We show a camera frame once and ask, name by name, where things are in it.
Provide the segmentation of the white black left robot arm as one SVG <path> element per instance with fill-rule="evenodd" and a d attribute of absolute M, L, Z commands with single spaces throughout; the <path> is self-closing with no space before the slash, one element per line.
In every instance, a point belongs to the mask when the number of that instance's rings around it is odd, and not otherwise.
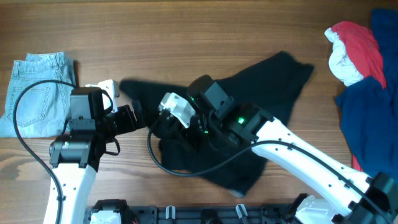
<path fill-rule="evenodd" d="M 145 127 L 139 101 L 107 108 L 108 93 L 99 87 L 82 87 L 70 95 L 70 132 L 58 136 L 49 147 L 50 165 L 56 179 L 51 190 L 45 223 L 83 223 L 91 188 L 106 145 L 116 136 Z"/>

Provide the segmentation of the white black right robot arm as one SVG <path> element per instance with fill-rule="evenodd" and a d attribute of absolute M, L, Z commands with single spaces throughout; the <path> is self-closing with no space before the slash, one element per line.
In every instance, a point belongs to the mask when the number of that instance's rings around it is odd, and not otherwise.
<path fill-rule="evenodd" d="M 238 105 L 210 76 L 196 79 L 186 96 L 173 92 L 159 104 L 160 119 L 184 128 L 196 126 L 197 137 L 213 136 L 252 151 L 289 171 L 317 192 L 302 194 L 286 220 L 300 223 L 392 223 L 397 217 L 397 184 L 387 174 L 370 177 L 319 151 L 279 119 L 252 103 Z"/>

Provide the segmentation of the black t-shirt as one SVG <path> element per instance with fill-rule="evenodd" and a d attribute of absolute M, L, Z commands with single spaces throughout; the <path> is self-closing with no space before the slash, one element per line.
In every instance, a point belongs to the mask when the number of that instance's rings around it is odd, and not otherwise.
<path fill-rule="evenodd" d="M 287 52 L 254 64 L 232 77 L 217 82 L 237 105 L 254 103 L 287 124 L 294 104 L 313 73 L 314 66 L 300 63 Z M 167 92 L 187 97 L 187 87 L 146 80 L 124 79 L 120 89 L 132 101 L 141 102 L 146 125 L 159 117 L 158 106 Z M 232 161 L 203 178 L 243 197 L 262 175 L 267 159 L 246 151 L 236 157 L 239 148 L 228 145 L 213 133 L 205 135 L 200 146 L 189 146 L 174 140 L 160 139 L 161 164 L 169 170 L 187 170 L 192 173 L 207 170 L 232 158 Z"/>

